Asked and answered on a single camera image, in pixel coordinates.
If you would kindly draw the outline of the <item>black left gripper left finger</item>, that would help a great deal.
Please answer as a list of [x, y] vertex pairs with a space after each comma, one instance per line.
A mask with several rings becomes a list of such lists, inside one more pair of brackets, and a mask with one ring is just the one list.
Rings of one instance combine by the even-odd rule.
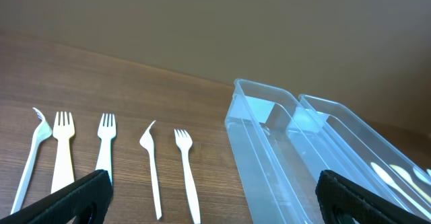
[[30, 206], [1, 219], [2, 224], [103, 223], [113, 188], [106, 170], [96, 170]]

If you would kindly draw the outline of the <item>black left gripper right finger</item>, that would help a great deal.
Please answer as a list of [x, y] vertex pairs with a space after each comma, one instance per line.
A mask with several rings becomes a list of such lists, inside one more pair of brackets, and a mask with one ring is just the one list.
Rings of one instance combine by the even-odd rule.
[[326, 224], [430, 224], [332, 170], [323, 170], [315, 189]]

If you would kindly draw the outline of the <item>cream yellow plastic spoon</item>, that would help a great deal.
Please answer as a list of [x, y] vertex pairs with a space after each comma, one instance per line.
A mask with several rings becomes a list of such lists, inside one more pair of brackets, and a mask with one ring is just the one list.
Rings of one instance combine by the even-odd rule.
[[410, 174], [404, 170], [402, 167], [399, 167], [398, 165], [390, 164], [390, 166], [411, 186], [413, 187], [422, 197], [424, 197], [428, 202], [431, 201], [431, 198], [429, 195], [427, 195], [419, 186], [417, 186]]

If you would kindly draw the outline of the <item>white wide-handled plastic spoon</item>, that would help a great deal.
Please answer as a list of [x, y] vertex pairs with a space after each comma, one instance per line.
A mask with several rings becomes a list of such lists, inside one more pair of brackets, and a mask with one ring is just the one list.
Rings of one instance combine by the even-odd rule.
[[431, 181], [429, 181], [429, 179], [424, 175], [423, 171], [420, 170], [418, 167], [414, 167], [413, 172], [421, 181], [423, 181], [427, 185], [431, 185]]

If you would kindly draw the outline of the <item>white fork sideways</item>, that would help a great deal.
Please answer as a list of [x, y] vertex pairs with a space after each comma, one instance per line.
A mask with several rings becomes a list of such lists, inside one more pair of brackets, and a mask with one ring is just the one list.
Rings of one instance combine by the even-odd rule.
[[149, 161], [150, 161], [150, 175], [151, 175], [151, 181], [152, 181], [152, 192], [153, 192], [153, 198], [154, 198], [154, 207], [156, 212], [156, 219], [160, 220], [162, 218], [162, 207], [161, 207], [161, 201], [160, 201], [160, 189], [159, 189], [159, 183], [158, 183], [158, 175], [157, 175], [157, 169], [156, 169], [156, 160], [155, 160], [155, 147], [154, 147], [154, 140], [151, 135], [151, 128], [156, 123], [155, 120], [152, 121], [152, 123], [146, 128], [145, 132], [141, 136], [139, 140], [139, 144], [147, 150], [149, 154]]

